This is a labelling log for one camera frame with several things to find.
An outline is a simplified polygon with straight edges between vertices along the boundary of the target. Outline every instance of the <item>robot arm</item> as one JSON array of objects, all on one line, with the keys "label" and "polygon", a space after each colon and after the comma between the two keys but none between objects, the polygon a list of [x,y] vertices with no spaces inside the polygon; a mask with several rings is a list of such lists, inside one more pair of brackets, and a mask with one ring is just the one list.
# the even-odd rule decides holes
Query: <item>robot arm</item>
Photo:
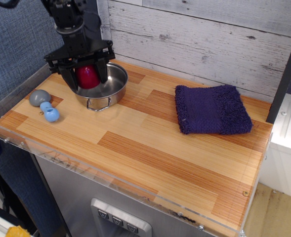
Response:
[{"label": "robot arm", "polygon": [[[92,0],[41,1],[53,17],[54,27],[64,41],[61,48],[44,57],[51,72],[61,74],[75,93],[79,89],[76,68],[94,66],[99,80],[105,83],[108,79],[107,63],[115,58],[115,54],[112,41],[102,40],[101,36],[96,34],[100,30],[101,21],[98,14],[87,7],[87,1]],[[18,2],[19,0],[0,2],[0,6],[14,8]]]}]

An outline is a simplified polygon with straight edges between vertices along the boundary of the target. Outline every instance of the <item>pot handle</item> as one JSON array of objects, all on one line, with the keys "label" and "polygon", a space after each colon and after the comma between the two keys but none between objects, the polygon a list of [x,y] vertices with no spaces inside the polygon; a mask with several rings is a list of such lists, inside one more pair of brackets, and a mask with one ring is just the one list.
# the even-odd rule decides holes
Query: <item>pot handle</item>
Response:
[{"label": "pot handle", "polygon": [[95,112],[102,111],[102,110],[104,110],[106,108],[109,108],[110,104],[111,104],[111,99],[110,99],[110,97],[108,97],[108,105],[106,107],[101,108],[101,109],[94,109],[94,108],[89,107],[89,105],[91,105],[91,101],[90,101],[90,99],[87,99],[87,109],[93,110]]}]

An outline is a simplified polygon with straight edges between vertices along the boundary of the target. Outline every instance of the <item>button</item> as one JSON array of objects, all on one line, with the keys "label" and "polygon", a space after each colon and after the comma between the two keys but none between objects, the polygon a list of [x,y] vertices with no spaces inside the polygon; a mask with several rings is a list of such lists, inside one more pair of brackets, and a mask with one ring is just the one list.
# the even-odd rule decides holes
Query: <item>button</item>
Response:
[{"label": "button", "polygon": [[108,216],[108,213],[107,212],[104,212],[104,211],[101,211],[98,209],[98,213],[99,213],[99,216],[101,216],[102,218],[108,220],[109,219],[109,216]]},{"label": "button", "polygon": [[120,219],[118,219],[117,217],[112,217],[112,221],[113,221],[113,223],[115,223],[116,225],[118,225],[118,226],[123,226],[124,225],[124,223],[123,223],[123,221],[122,220],[120,220]]},{"label": "button", "polygon": [[136,226],[133,226],[133,225],[131,225],[129,223],[127,223],[126,226],[127,226],[127,229],[129,231],[133,232],[133,233],[136,233],[137,234],[139,232]]}]

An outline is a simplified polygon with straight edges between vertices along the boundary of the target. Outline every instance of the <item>control panel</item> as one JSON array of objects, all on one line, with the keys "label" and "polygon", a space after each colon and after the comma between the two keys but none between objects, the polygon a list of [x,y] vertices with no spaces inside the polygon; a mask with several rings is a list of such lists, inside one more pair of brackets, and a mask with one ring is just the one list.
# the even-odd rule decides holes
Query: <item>control panel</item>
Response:
[{"label": "control panel", "polygon": [[152,227],[149,223],[96,198],[91,200],[90,206],[101,237],[114,236],[116,227],[124,228],[136,234],[135,236],[152,237]]}]

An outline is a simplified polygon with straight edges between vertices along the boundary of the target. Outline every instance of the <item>wooden floor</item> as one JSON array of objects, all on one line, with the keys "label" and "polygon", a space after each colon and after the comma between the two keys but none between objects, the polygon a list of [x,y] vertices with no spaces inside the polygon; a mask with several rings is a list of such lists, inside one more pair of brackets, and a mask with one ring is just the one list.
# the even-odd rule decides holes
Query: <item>wooden floor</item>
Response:
[{"label": "wooden floor", "polygon": [[291,197],[258,184],[244,230],[247,237],[291,237]]}]

